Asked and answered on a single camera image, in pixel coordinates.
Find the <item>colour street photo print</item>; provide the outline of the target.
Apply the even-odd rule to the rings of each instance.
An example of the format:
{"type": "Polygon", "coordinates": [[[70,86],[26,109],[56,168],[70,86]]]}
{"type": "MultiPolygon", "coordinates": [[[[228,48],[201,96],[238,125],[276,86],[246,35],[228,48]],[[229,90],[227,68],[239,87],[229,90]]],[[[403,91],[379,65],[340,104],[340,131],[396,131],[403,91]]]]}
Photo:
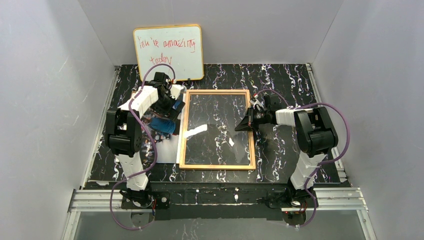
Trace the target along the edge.
{"type": "Polygon", "coordinates": [[[145,133],[150,134],[155,143],[157,162],[175,164],[179,156],[177,148],[185,103],[180,98],[176,100],[171,109],[176,110],[177,115],[171,119],[153,110],[153,104],[159,103],[156,93],[143,91],[139,95],[134,94],[131,100],[128,107],[138,112],[139,121],[142,123],[145,133]]]}

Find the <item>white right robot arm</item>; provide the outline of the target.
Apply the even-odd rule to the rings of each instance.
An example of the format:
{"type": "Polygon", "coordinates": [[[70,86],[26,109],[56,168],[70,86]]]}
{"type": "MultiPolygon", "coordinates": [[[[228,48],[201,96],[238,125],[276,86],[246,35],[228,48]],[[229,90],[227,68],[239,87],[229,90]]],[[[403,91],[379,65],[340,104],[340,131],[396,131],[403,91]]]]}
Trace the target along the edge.
{"type": "Polygon", "coordinates": [[[251,106],[234,130],[255,131],[262,124],[294,127],[300,154],[288,187],[292,191],[310,190],[320,163],[339,142],[327,106],[313,103],[303,107],[283,108],[277,94],[265,95],[263,103],[254,95],[249,102],[251,106]]]}

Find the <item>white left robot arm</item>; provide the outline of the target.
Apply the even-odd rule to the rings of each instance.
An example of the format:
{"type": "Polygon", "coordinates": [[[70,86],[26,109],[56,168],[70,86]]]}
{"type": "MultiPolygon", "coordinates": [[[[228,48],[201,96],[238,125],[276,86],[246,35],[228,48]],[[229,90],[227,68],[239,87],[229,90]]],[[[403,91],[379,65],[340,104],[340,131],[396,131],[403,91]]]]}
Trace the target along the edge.
{"type": "Polygon", "coordinates": [[[179,133],[184,91],[166,73],[156,72],[152,80],[132,90],[129,100],[107,111],[104,140],[122,167],[128,189],[144,191],[149,182],[140,156],[144,139],[153,142],[154,132],[179,133]]]}

